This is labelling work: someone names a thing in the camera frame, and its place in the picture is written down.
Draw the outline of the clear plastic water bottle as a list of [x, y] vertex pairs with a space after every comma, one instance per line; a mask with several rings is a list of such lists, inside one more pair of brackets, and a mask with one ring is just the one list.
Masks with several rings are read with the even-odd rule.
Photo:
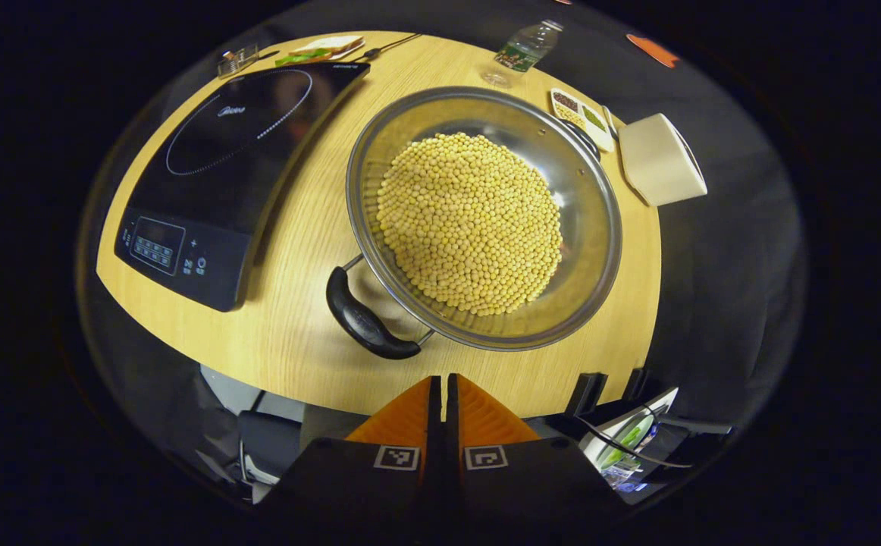
[[482, 65], [479, 76], [488, 84], [509, 89], [555, 48], [563, 31], [563, 25], [554, 20], [518, 30]]

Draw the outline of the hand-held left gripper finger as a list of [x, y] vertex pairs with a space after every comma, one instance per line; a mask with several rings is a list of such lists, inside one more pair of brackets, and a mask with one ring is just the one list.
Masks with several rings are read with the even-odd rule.
[[423, 529], [441, 474], [441, 378], [430, 376], [346, 438], [313, 439], [258, 514], [281, 529]]
[[456, 529], [609, 529], [630, 505], [566, 436], [541, 438], [478, 384], [448, 377], [445, 516]]

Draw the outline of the black induction cooktop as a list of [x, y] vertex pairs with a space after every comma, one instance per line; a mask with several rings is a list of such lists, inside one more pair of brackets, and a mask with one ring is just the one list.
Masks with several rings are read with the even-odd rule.
[[273, 67], [212, 91], [143, 167], [115, 255], [202, 306], [239, 308], [289, 170], [370, 69], [367, 62]]

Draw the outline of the white divided bean dish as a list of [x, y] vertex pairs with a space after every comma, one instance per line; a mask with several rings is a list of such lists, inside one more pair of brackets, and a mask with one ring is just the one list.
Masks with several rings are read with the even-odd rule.
[[613, 119], [607, 109], [600, 113], [562, 89], [549, 90], [553, 115], [582, 129], [601, 152], [613, 152], [617, 140]]

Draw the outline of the pile of yellow soybeans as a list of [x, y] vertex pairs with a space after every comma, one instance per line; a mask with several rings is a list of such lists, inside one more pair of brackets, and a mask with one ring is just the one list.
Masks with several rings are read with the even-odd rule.
[[462, 132], [419, 140], [390, 160], [377, 227], [416, 290], [472, 315], [537, 300], [564, 242], [544, 176], [506, 146]]

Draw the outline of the white toaster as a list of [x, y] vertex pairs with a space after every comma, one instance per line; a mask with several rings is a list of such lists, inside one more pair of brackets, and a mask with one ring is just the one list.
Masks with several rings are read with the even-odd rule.
[[618, 135], [625, 180], [649, 206], [708, 194], [696, 156], [665, 114], [631, 122]]

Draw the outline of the white bread sandwich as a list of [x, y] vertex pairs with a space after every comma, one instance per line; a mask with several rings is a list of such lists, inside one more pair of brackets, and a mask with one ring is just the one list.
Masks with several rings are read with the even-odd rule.
[[308, 45], [294, 49], [286, 53], [278, 60], [275, 66], [309, 64], [327, 60], [340, 60], [348, 53], [356, 51], [365, 45], [365, 37], [359, 35], [332, 36], [310, 42]]

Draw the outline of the steel pot with black handles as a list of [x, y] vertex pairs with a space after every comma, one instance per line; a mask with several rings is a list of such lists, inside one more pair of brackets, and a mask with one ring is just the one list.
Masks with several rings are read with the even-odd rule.
[[[409, 283], [377, 227], [377, 191], [390, 160], [419, 140], [461, 132], [485, 136], [534, 166], [560, 207], [559, 267], [537, 300], [510, 314], [472, 315], [430, 300]], [[571, 122], [506, 93], [448, 86], [383, 108], [350, 153], [346, 201], [360, 258], [429, 334], [483, 350], [533, 350], [582, 328], [613, 289], [622, 225], [599, 152]]]

